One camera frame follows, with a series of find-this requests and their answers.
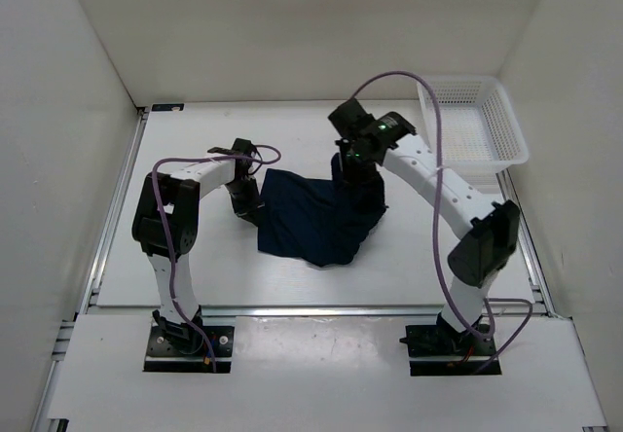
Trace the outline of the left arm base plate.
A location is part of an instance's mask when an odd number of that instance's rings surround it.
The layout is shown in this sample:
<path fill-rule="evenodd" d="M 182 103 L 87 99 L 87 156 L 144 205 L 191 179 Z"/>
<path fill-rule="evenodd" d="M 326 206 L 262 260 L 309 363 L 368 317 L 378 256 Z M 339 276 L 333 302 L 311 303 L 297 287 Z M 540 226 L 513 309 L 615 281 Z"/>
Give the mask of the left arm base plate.
<path fill-rule="evenodd" d="M 203 330 L 215 354 L 215 362 L 201 336 L 194 334 L 190 344 L 175 341 L 161 327 L 152 323 L 145 349 L 143 371 L 168 374 L 228 374 L 232 368 L 235 327 L 204 326 Z"/>

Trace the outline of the navy blue shorts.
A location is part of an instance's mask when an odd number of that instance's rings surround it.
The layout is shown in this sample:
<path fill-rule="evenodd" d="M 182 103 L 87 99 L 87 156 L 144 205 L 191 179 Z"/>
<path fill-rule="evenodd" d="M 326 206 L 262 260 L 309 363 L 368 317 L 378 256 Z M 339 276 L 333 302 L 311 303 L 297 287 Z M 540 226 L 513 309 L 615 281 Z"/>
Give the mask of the navy blue shorts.
<path fill-rule="evenodd" d="M 350 264 L 386 211 L 379 172 L 352 184 L 344 178 L 338 154 L 331 159 L 329 180 L 268 169 L 261 199 L 258 250 L 321 268 Z"/>

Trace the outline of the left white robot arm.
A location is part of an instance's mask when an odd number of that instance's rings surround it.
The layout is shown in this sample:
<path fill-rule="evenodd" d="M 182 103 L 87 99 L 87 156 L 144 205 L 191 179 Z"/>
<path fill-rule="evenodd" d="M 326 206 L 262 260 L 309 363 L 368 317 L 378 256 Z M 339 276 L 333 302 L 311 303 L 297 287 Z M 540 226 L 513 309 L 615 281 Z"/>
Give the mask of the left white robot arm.
<path fill-rule="evenodd" d="M 162 336 L 184 356 L 201 355 L 216 365 L 214 341 L 202 323 L 189 254 L 199 234 L 203 198 L 223 187 L 234 214 L 254 226 L 264 203 L 254 177 L 266 162 L 262 147 L 238 138 L 229 149 L 213 147 L 200 159 L 169 158 L 147 174 L 131 226 L 147 256 L 160 296 L 153 318 Z"/>

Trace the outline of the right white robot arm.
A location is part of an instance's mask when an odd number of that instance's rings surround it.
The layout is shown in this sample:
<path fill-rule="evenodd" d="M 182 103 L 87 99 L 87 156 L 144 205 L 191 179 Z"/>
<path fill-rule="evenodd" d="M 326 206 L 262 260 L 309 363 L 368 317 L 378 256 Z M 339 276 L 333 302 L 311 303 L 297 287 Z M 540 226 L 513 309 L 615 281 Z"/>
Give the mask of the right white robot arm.
<path fill-rule="evenodd" d="M 516 250 L 519 207 L 511 200 L 487 198 L 451 169 L 437 165 L 416 128 L 396 112 L 375 118 L 352 98 L 328 119 L 340 136 L 337 144 L 348 175 L 368 166 L 384 168 L 424 198 L 433 208 L 433 221 L 445 221 L 458 239 L 447 258 L 433 250 L 436 271 L 452 272 L 450 280 L 438 277 L 446 299 L 437 317 L 440 347 L 458 354 L 473 338 L 490 340 L 495 331 L 481 332 L 478 324 L 491 308 L 491 285 Z"/>

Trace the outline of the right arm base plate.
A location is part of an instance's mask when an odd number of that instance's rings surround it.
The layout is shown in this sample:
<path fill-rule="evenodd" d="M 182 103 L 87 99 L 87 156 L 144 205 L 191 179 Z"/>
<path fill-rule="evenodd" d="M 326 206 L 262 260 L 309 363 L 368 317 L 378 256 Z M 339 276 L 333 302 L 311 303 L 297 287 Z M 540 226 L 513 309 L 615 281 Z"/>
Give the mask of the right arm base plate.
<path fill-rule="evenodd" d="M 451 335 L 440 321 L 407 325 L 399 340 L 407 347 L 411 377 L 500 376 L 495 341 L 471 333 Z"/>

